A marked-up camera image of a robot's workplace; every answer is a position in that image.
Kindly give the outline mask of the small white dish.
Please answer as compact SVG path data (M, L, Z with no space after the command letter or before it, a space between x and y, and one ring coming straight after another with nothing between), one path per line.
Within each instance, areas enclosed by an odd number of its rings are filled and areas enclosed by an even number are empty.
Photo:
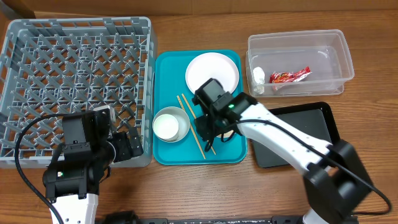
M233 135L233 133L234 133L234 131L233 131L233 130L230 130L230 131L228 131L228 132L226 132L226 133L217 135L217 137L218 137L218 138L221 138L221 137L223 136L224 138L229 138L231 135Z

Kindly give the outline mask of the grey bowl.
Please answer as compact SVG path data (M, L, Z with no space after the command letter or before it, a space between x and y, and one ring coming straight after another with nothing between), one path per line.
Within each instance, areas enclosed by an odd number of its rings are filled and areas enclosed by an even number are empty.
M177 141L182 140L187 135L187 133L189 132L189 129L190 129L189 124L188 124L188 115L181 108L178 108L175 106L169 106L169 107L161 109L155 115L153 123L154 123L155 119L162 114L173 115L174 117L176 117L176 119L178 120L178 123L179 123L179 131L178 131L177 139L174 141L165 141L165 142L177 142Z

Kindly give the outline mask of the large white plate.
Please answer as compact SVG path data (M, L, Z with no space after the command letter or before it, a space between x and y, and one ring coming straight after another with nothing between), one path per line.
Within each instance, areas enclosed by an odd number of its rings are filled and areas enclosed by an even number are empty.
M216 52L201 54L188 64L185 81L192 93L210 78L218 80L224 91L232 93L239 83L239 70L229 57Z

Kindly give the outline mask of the white tissue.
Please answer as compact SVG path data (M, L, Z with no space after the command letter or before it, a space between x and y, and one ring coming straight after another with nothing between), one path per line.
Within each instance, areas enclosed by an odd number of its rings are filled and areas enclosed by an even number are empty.
M265 73L261 67L256 67L252 71L254 80L254 91L258 94L264 93Z

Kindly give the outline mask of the red snack wrapper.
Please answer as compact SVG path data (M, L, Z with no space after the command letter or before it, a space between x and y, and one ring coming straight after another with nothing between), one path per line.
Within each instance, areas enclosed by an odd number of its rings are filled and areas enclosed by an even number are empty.
M310 75L312 71L309 67L298 72L274 72L269 79L269 83L292 83L299 82Z

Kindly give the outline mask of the white paper cup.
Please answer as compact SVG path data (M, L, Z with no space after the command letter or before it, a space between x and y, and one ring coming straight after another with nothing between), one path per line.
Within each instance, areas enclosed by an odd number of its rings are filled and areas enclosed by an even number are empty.
M174 141L178 137L179 123L173 115L162 114L155 119L153 129L158 138L164 141Z

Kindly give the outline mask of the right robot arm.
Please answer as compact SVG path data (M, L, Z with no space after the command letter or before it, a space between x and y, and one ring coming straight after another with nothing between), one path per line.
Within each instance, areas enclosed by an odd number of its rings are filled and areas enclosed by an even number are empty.
M234 131L270 149L302 175L310 205L302 223L353 222L354 210L370 193L372 182L350 143L332 144L303 133L252 96L224 91L214 78L195 91L192 102L203 112L195 125L208 145Z

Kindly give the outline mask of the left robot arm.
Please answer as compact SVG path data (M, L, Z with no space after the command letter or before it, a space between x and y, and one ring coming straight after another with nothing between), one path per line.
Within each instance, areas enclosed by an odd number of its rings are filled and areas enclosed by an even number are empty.
M117 131L115 120L109 108L63 117L64 141L43 174L53 223L94 223L99 185L111 164L143 155L137 129Z

